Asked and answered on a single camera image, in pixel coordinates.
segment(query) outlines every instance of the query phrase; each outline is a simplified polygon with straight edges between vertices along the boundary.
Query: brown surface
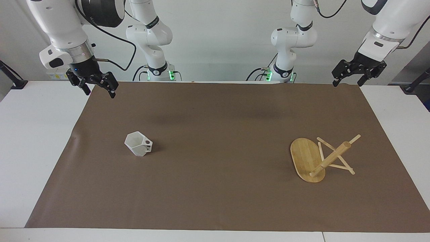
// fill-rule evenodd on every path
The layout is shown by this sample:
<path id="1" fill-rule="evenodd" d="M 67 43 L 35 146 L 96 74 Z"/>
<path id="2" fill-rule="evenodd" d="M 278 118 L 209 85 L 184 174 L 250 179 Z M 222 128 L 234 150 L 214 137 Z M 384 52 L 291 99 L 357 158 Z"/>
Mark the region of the brown surface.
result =
<path id="1" fill-rule="evenodd" d="M 317 183 L 324 179 L 325 170 L 322 170 L 315 177 L 309 175 L 322 162 L 319 148 L 312 140 L 298 138 L 291 144 L 290 151 L 294 168 L 301 179 L 310 183 Z"/>
<path id="2" fill-rule="evenodd" d="M 296 174 L 293 140 L 358 133 L 356 175 Z M 26 227 L 430 232 L 430 212 L 357 86 L 121 83 L 94 89 Z"/>

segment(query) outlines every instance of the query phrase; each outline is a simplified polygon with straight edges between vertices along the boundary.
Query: wooden base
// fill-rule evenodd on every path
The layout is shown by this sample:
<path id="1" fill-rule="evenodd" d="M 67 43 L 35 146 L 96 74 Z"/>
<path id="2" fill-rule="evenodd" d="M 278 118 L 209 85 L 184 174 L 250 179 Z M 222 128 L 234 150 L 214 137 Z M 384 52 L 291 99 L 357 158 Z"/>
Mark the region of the wooden base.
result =
<path id="1" fill-rule="evenodd" d="M 310 172 L 322 163 L 319 148 L 312 140 L 298 138 L 291 144 L 290 151 L 294 167 L 301 179 L 309 183 L 317 183 L 324 179 L 325 170 L 319 172 L 315 177 L 310 176 Z"/>

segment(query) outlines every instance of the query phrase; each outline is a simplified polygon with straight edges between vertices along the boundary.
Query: black stand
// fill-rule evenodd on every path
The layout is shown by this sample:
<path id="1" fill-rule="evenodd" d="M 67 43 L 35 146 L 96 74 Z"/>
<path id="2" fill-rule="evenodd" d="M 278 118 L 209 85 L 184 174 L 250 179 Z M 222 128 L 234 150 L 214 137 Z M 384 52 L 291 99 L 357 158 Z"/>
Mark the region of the black stand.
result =
<path id="1" fill-rule="evenodd" d="M 403 87 L 405 92 L 411 93 L 415 90 L 415 88 L 425 79 L 430 77 L 430 68 L 428 68 L 423 74 L 421 74 L 415 81 L 413 81 L 411 84 Z"/>
<path id="2" fill-rule="evenodd" d="M 16 78 L 14 74 L 10 72 L 10 70 L 4 65 L 4 63 L 0 60 L 0 69 L 6 74 L 7 77 L 13 82 L 13 86 L 10 88 L 11 90 L 21 90 L 27 85 L 27 80 L 19 80 Z"/>

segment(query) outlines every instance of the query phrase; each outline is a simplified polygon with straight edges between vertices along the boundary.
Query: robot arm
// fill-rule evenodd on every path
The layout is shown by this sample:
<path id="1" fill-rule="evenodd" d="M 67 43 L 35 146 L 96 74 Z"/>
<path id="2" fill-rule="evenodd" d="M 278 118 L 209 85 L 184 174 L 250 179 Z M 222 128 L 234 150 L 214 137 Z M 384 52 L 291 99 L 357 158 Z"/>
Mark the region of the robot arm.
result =
<path id="1" fill-rule="evenodd" d="M 294 0 L 291 19 L 297 23 L 295 28 L 279 28 L 273 31 L 272 45 L 278 50 L 276 62 L 270 66 L 272 80 L 288 80 L 294 68 L 296 54 L 292 48 L 306 48 L 315 44 L 317 32 L 312 28 L 315 5 L 313 0 Z"/>
<path id="2" fill-rule="evenodd" d="M 175 67 L 166 61 L 159 46 L 168 45 L 173 39 L 172 31 L 155 13 L 152 0 L 130 0 L 135 18 L 143 24 L 131 25 L 126 30 L 127 39 L 136 43 L 145 55 L 150 80 L 174 80 Z"/>
<path id="3" fill-rule="evenodd" d="M 376 20 L 350 62 L 341 60 L 332 71 L 333 85 L 353 74 L 362 74 L 358 85 L 377 78 L 387 64 L 384 59 L 411 33 L 413 27 L 430 15 L 430 1 L 362 0 L 363 8 Z"/>
<path id="4" fill-rule="evenodd" d="M 82 29 L 82 24 L 89 23 L 77 7 L 95 24 L 116 27 L 124 18 L 122 0 L 27 0 L 27 4 L 51 40 L 51 45 L 39 54 L 42 64 L 47 69 L 69 65 L 67 76 L 73 86 L 82 88 L 89 95 L 87 83 L 96 84 L 108 90 L 114 98 L 118 82 L 112 72 L 100 71 L 94 58 L 94 45 L 89 43 Z"/>

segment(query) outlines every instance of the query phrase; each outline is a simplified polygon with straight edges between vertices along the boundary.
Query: white table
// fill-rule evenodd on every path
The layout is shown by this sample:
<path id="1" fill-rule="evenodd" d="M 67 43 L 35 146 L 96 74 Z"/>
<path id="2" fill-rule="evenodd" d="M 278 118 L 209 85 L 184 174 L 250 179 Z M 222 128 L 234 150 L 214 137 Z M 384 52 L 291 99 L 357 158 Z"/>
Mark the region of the white table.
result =
<path id="1" fill-rule="evenodd" d="M 429 112 L 399 87 L 363 86 L 362 92 L 430 207 Z M 87 99 L 69 82 L 33 81 L 0 102 L 0 242 L 430 241 L 430 233 L 23 229 Z"/>

